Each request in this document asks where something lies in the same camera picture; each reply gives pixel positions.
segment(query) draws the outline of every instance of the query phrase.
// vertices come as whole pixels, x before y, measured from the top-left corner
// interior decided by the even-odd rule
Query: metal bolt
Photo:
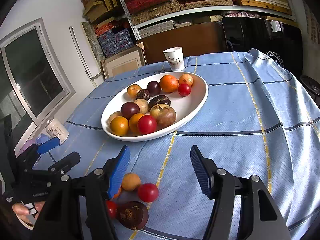
[[[67,181],[69,179],[69,176],[68,175],[63,175],[61,177],[61,181]]]
[[[103,173],[103,169],[98,168],[94,170],[94,174],[96,175],[101,175],[102,173]]]
[[[251,176],[251,179],[255,182],[258,182],[260,180],[259,176],[258,175],[252,175]]]
[[[226,172],[226,170],[224,170],[224,169],[217,169],[217,173],[218,173],[219,175],[225,175],[227,172]]]

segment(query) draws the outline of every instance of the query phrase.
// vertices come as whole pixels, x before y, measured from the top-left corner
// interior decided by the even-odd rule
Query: human hand
[[[35,219],[38,218],[38,216],[40,214],[40,211],[43,208],[44,203],[45,203],[45,201],[41,201],[41,202],[36,202],[35,203],[36,210],[39,212],[39,213],[36,214]],[[22,221],[24,221],[26,223],[30,223],[30,220],[27,218],[27,215],[29,215],[29,210],[28,210],[27,207],[25,207],[24,205],[22,205],[20,203],[15,203],[12,206],[12,210],[13,210],[14,213],[17,214],[18,217],[21,218]]]

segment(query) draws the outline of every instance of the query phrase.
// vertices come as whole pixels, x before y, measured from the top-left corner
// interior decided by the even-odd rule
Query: white paper cup
[[[182,47],[166,49],[163,53],[172,71],[181,71],[184,69]]]

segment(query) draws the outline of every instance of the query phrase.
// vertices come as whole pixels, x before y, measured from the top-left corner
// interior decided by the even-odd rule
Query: white oval plate
[[[126,87],[121,92],[119,92],[114,98],[112,98],[112,100],[107,104],[106,108],[104,109],[101,117],[101,125],[103,130],[109,136],[117,140],[141,142],[141,141],[148,141],[155,138],[159,138],[161,136],[171,133],[172,131],[177,130],[182,125],[185,125],[196,115],[196,113],[198,113],[200,108],[204,105],[205,101],[207,100],[208,85],[202,77],[189,72],[175,71],[175,72],[166,72],[166,73],[156,74],[135,82],[135,84],[138,84],[140,87],[146,88],[149,82],[151,81],[159,82],[164,75],[172,75],[172,76],[175,76],[177,79],[179,79],[179,77],[185,73],[190,74],[193,77],[193,86],[191,89],[191,93],[188,96],[182,97],[180,96],[178,91],[175,91],[173,93],[165,93],[162,90],[161,93],[159,94],[159,95],[166,95],[170,99],[171,107],[173,107],[173,109],[176,111],[176,114],[177,114],[177,119],[174,124],[164,129],[157,130],[153,133],[149,133],[146,135],[136,135],[131,131],[126,136],[114,135],[111,132],[108,124],[109,116],[116,111],[120,111],[121,106],[125,102],[134,101],[128,97],[128,94],[127,94],[128,87]]]

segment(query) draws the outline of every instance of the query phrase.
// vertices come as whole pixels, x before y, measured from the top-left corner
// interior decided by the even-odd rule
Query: blue tablecloth
[[[115,221],[119,239],[202,239],[214,201],[202,194],[190,162],[198,145],[205,157],[235,176],[257,174],[271,191],[292,239],[299,239],[319,212],[320,111],[299,81],[265,54],[216,53],[184,59],[186,71],[202,76],[209,96],[198,114],[178,131],[145,142],[115,140],[103,131],[101,114],[123,88],[170,70],[167,62],[122,73],[97,87],[65,123],[65,143],[52,151],[56,160],[72,151],[81,161],[68,173],[84,176],[131,150],[128,172],[143,183],[159,183],[146,227],[134,232]],[[48,154],[37,169],[52,164]],[[135,200],[121,194],[119,201]],[[230,239],[236,238],[240,197],[235,199]],[[88,230],[84,229],[86,239]]]

